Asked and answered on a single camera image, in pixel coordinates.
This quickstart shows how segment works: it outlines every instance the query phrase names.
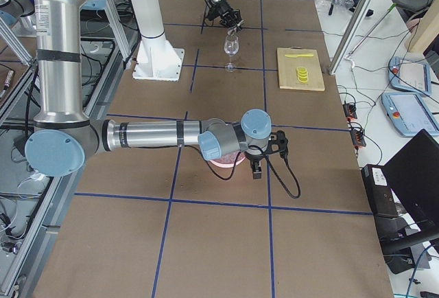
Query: blue joint cap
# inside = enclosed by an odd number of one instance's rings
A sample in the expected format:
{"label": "blue joint cap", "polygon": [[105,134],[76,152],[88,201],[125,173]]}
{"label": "blue joint cap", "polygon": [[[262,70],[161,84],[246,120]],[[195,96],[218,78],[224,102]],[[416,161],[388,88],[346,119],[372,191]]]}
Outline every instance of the blue joint cap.
{"label": "blue joint cap", "polygon": [[88,0],[81,10],[104,10],[107,6],[107,0]]}
{"label": "blue joint cap", "polygon": [[25,145],[29,164],[47,176],[66,176],[80,169],[85,162],[81,144],[59,130],[40,130]]}
{"label": "blue joint cap", "polygon": [[3,21],[5,21],[5,23],[9,26],[16,23],[16,18],[14,18],[11,14],[4,11],[0,11],[0,18],[2,18]]}
{"label": "blue joint cap", "polygon": [[199,135],[198,144],[206,161],[218,159],[222,156],[220,143],[212,132],[206,131]]}
{"label": "blue joint cap", "polygon": [[252,109],[242,117],[241,127],[253,139],[266,139],[272,132],[272,120],[265,111]]}

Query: computer monitor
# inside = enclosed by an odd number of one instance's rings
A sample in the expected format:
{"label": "computer monitor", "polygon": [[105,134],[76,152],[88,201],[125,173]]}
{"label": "computer monitor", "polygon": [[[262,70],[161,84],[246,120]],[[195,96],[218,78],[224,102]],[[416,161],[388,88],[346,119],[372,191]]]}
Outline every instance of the computer monitor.
{"label": "computer monitor", "polygon": [[439,144],[421,130],[382,168],[388,185],[421,232],[383,246],[397,251],[421,242],[439,252]]}

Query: white table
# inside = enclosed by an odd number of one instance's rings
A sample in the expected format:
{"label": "white table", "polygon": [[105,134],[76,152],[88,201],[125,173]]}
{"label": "white table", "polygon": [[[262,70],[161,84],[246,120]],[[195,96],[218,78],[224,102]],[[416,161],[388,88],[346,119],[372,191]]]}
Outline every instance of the white table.
{"label": "white table", "polygon": [[[332,58],[342,35],[346,29],[349,20],[351,19],[352,12],[349,12],[345,8],[335,7],[333,13],[329,16],[330,2],[327,0],[315,0],[320,24],[325,35],[325,41],[329,56]],[[385,11],[392,5],[391,0],[373,0],[371,9],[374,10],[374,14],[365,18],[357,34],[364,35],[374,23],[381,18]],[[371,36],[385,38],[388,36],[395,36],[402,33],[400,36],[379,40],[375,38],[368,38],[363,45],[354,53],[353,60],[355,66],[360,66],[366,69],[378,69],[385,67],[384,69],[368,72],[359,68],[351,70],[351,63],[343,60],[339,66],[336,77],[339,84],[339,91],[348,92],[353,95],[357,102],[357,116],[356,122],[362,126],[366,125],[366,118],[370,111],[370,106],[365,103],[372,103],[366,96],[373,100],[377,100],[377,105],[373,107],[369,114],[368,123],[366,126],[366,135],[373,139],[382,149],[383,156],[380,164],[385,164],[393,155],[395,155],[410,139],[401,136],[385,114],[384,108],[381,104],[380,95],[384,91],[395,91],[388,87],[388,70],[387,65],[389,59],[393,56],[396,47],[401,42],[398,49],[395,52],[395,56],[405,57],[407,59],[420,60],[424,56],[422,54],[406,53],[407,49],[404,46],[404,42],[409,38],[409,34],[406,34],[407,28],[399,13],[396,10],[391,11],[384,21],[378,26],[378,28],[372,33]],[[356,37],[352,42],[352,45],[348,48],[351,50],[361,39],[360,36]],[[432,80],[438,81],[434,72],[431,71]],[[439,86],[433,85],[432,97],[439,100]],[[342,102],[346,97],[346,102],[352,102],[353,99],[349,95],[340,95]],[[439,104],[436,104],[428,98],[424,98],[431,112],[439,111]],[[380,151],[376,145],[371,141],[366,140],[367,146],[359,150],[358,164],[360,167],[365,166],[368,163],[375,164],[380,159]],[[436,252],[433,249],[429,250],[429,253],[435,255]],[[415,278],[421,281],[421,284],[413,284],[410,290],[410,295],[419,297],[420,291],[430,291],[433,293],[439,293],[439,260],[434,258],[431,263],[431,270],[416,272]],[[390,271],[389,277],[392,283],[392,288],[395,294],[404,294],[407,290],[408,279],[412,276],[412,270],[405,271],[401,274],[394,275]]]}

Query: blue tablet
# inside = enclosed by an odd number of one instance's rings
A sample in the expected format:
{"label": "blue tablet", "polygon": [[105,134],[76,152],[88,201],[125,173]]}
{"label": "blue tablet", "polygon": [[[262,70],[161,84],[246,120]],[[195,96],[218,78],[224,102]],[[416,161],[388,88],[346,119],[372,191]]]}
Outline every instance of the blue tablet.
{"label": "blue tablet", "polygon": [[390,67],[395,74],[389,71],[389,80],[392,87],[400,91],[417,92],[422,95],[431,95],[430,65],[425,62],[408,60],[395,56],[390,61]]}
{"label": "blue tablet", "polygon": [[423,128],[432,136],[439,136],[439,124],[418,93],[384,93],[384,109],[395,128],[404,137],[414,137]]}

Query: white label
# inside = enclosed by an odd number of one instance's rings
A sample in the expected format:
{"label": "white label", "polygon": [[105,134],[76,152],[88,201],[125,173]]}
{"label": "white label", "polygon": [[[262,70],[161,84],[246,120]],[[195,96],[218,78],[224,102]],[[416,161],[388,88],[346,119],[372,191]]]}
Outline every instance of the white label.
{"label": "white label", "polygon": [[373,181],[375,182],[375,185],[387,186],[387,181],[381,169],[372,168],[372,174],[373,174]]}
{"label": "white label", "polygon": [[48,5],[35,5],[36,35],[50,36],[50,8]]}

